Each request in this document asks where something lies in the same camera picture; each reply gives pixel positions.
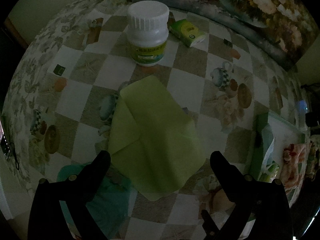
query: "floral print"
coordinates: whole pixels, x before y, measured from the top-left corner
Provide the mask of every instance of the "floral print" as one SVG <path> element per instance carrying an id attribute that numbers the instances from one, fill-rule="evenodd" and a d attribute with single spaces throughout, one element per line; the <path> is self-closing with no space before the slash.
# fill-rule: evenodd
<path id="1" fill-rule="evenodd" d="M 316 22 L 300 0 L 199 0 L 200 5 L 203 2 L 208 3 L 208 8 L 223 10 L 229 16 L 257 27 L 255 31 L 260 35 L 259 39 L 268 40 L 284 51 L 294 63 L 303 56 L 319 34 Z M 201 14 L 201 6 L 196 8 L 199 8 L 198 14 Z M 239 28 L 237 23 L 234 24 L 235 30 Z"/>
<path id="2" fill-rule="evenodd" d="M 196 195 L 200 203 L 199 209 L 206 209 L 212 214 L 214 212 L 213 199 L 220 189 L 222 187 L 214 174 L 199 179 L 193 190 L 193 194 Z"/>
<path id="3" fill-rule="evenodd" d="M 267 14 L 273 14 L 276 12 L 276 6 L 271 0 L 253 0 L 258 5 L 258 8 Z"/>
<path id="4" fill-rule="evenodd" d="M 80 0 L 63 8 L 30 44 L 23 55 L 9 86 L 4 102 L 2 118 L 8 127 L 8 136 L 15 142 L 20 169 L 15 168 L 14 158 L 7 162 L 9 170 L 21 186 L 33 195 L 29 175 L 29 161 L 41 165 L 49 156 L 40 154 L 37 141 L 29 141 L 30 123 L 39 86 L 50 66 L 54 55 L 71 34 L 79 29 L 82 19 L 105 0 Z M 28 161 L 26 153 L 32 155 Z"/>

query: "black cable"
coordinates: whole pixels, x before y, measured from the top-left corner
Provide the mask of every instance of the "black cable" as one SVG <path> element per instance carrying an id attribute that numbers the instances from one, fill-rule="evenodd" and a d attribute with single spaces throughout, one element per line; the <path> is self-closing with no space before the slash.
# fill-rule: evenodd
<path id="1" fill-rule="evenodd" d="M 18 162 L 18 160 L 17 160 L 17 155 L 16 155 L 16 149 L 15 149 L 15 147 L 14 147 L 14 143 L 13 142 L 11 142 L 11 143 L 9 143 L 9 145 L 11 146 L 11 150 L 12 150 L 12 154 L 13 154 L 13 157 L 14 157 L 14 159 L 15 159 L 15 164 L 16 164 L 16 169 L 17 170 L 19 170 L 20 169 L 20 164 L 19 164 L 19 162 Z"/>
<path id="2" fill-rule="evenodd" d="M 301 89 L 304 88 L 306 91 L 309 91 L 320 102 L 320 97 L 317 95 L 317 93 L 313 89 L 311 89 L 311 87 L 320 87 L 320 83 L 313 83 L 311 85 L 302 85 L 300 88 Z"/>

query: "pink flower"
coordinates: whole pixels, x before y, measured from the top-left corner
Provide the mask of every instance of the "pink flower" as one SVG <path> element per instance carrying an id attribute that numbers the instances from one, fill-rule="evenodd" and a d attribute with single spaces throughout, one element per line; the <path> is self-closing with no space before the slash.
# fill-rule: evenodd
<path id="1" fill-rule="evenodd" d="M 295 45 L 295 47 L 299 47 L 302 45 L 302 37 L 301 37 L 301 33 L 298 30 L 297 26 L 292 26 L 291 27 L 292 30 L 292 42 Z"/>
<path id="2" fill-rule="evenodd" d="M 290 20 L 297 22 L 298 21 L 298 16 L 300 16 L 300 13 L 297 9 L 292 12 L 290 9 L 285 9 L 282 4 L 280 4 L 277 8 L 279 12 L 281 12 L 282 15 L 288 17 Z"/>
<path id="3" fill-rule="evenodd" d="M 217 98 L 216 109 L 219 112 L 222 127 L 230 128 L 237 122 L 238 101 L 222 95 Z"/>
<path id="4" fill-rule="evenodd" d="M 277 11 L 276 6 L 271 0 L 253 0 L 255 4 L 258 5 L 258 8 L 267 14 L 273 14 Z"/>

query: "table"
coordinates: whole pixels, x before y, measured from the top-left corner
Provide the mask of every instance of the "table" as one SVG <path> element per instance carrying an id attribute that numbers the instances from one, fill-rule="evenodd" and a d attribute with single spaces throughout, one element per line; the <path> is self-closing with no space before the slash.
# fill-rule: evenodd
<path id="1" fill-rule="evenodd" d="M 272 110 L 298 125 L 295 104 L 305 94 L 295 74 L 285 72 L 244 37 L 207 18 L 171 8 L 176 21 L 191 21 L 207 33 L 206 40 L 187 48 L 170 34 L 158 65 L 135 64 L 126 41 L 129 5 L 126 0 L 80 0 L 67 5 L 40 31 L 19 63 L 3 116 L 20 162 L 17 171 L 12 158 L 9 169 L 31 197 L 40 178 L 55 182 L 62 167 L 90 162 L 99 148 L 107 147 L 108 129 L 100 112 L 103 99 L 125 82 L 150 74 L 181 107 L 188 108 L 207 158 L 219 150 L 242 173 L 250 166 L 257 114 Z M 85 46 L 88 22 L 100 17 L 98 42 Z M 230 85 L 221 91 L 211 73 L 225 61 L 231 63 L 225 64 Z M 57 133 L 59 142 L 46 141 L 47 134 L 55 138 Z M 128 217 L 115 239 L 203 239 L 199 210 L 206 203 L 201 196 L 218 185 L 207 159 L 183 188 L 158 201 L 150 202 L 133 189 Z M 212 214 L 218 227 L 231 211 Z"/>

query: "tablecloth pattern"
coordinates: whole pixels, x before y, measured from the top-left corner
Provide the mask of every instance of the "tablecloth pattern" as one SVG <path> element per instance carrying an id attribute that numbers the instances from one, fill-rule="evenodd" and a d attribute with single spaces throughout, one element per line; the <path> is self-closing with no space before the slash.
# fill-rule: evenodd
<path id="1" fill-rule="evenodd" d="M 295 74 L 285 72 L 248 40 L 207 18 L 171 8 L 176 21 L 191 21 L 207 33 L 206 40 L 187 48 L 170 34 L 165 57 L 158 65 L 146 69 L 134 63 L 126 41 L 129 5 L 125 0 L 81 0 L 69 4 L 40 31 L 25 52 L 12 79 L 3 115 L 16 145 L 20 170 L 15 169 L 13 159 L 8 165 L 30 196 L 40 178 L 55 182 L 63 166 L 95 158 L 95 144 L 108 141 L 108 133 L 100 130 L 105 125 L 99 116 L 102 100 L 117 92 L 124 82 L 150 74 L 162 82 L 181 107 L 188 108 L 207 158 L 219 150 L 242 173 L 250 166 L 257 114 L 271 109 L 298 124 L 295 103 L 305 95 L 300 92 Z M 99 17 L 103 17 L 99 41 L 84 46 L 82 26 Z M 232 57 L 232 49 L 241 55 L 239 59 Z M 233 64 L 231 78 L 249 89 L 246 96 L 251 96 L 252 102 L 246 109 L 213 85 L 210 73 L 226 60 Z M 55 74 L 57 65 L 65 68 L 61 76 Z M 56 89 L 64 79 L 66 87 Z M 281 92 L 281 109 L 275 86 Z M 59 129 L 59 150 L 52 155 L 34 156 L 43 153 L 30 146 L 35 109 Z M 207 159 L 182 189 L 158 201 L 150 202 L 132 190 L 128 218 L 115 239 L 203 239 L 199 211 L 205 203 L 200 202 L 199 196 L 218 185 Z M 218 227 L 230 212 L 212 214 Z"/>

